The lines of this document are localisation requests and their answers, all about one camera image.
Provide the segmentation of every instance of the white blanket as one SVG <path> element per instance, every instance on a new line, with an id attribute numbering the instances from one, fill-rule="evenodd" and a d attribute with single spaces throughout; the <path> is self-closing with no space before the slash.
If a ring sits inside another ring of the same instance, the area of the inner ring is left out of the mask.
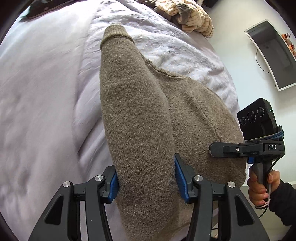
<path id="1" fill-rule="evenodd" d="M 85 182 L 112 165 L 99 44 L 115 23 L 157 66 L 205 84 L 234 116 L 239 110 L 233 81 L 209 42 L 134 0 L 87 0 L 19 18 L 0 45 L 0 210 L 20 241 L 64 181 Z M 116 204 L 106 210 L 113 240 L 126 240 Z"/>

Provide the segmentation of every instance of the fingernail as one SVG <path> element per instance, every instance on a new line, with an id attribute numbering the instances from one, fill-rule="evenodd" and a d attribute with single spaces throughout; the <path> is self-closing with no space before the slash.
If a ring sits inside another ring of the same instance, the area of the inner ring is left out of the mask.
<path id="1" fill-rule="evenodd" d="M 273 178 L 274 178 L 274 177 L 273 177 L 273 175 L 271 175 L 271 174 L 268 174 L 268 181 L 270 181 L 270 182 L 271 182 L 271 181 L 273 180 Z"/>

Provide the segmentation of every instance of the brown knit sweater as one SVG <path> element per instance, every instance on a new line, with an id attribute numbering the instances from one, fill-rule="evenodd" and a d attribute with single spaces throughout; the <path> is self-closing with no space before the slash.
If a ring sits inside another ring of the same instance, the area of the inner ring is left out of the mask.
<path id="1" fill-rule="evenodd" d="M 213 141 L 243 142 L 223 101 L 198 81 L 156 67 L 119 25 L 101 42 L 106 137 L 120 185 L 116 203 L 130 240 L 170 240 L 190 222 L 178 194 L 174 153 L 210 181 L 246 178 L 246 159 L 215 159 Z"/>

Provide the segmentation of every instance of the tv screen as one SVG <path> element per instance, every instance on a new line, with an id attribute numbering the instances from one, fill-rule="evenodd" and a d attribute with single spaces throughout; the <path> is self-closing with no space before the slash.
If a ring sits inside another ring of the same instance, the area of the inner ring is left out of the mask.
<path id="1" fill-rule="evenodd" d="M 246 30 L 266 59 L 277 83 L 278 90 L 296 84 L 296 60 L 286 42 L 265 20 Z"/>

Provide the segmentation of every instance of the beige striped cloth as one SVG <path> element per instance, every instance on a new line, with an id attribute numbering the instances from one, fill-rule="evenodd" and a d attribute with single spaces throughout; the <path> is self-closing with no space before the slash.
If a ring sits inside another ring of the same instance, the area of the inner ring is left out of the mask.
<path id="1" fill-rule="evenodd" d="M 179 3 L 184 3 L 191 9 L 190 17 L 185 24 L 182 24 L 182 30 L 191 33 L 192 31 L 200 32 L 207 38 L 213 36 L 214 26 L 209 15 L 194 0 L 157 0 L 155 6 L 166 12 L 170 16 L 180 14 Z"/>

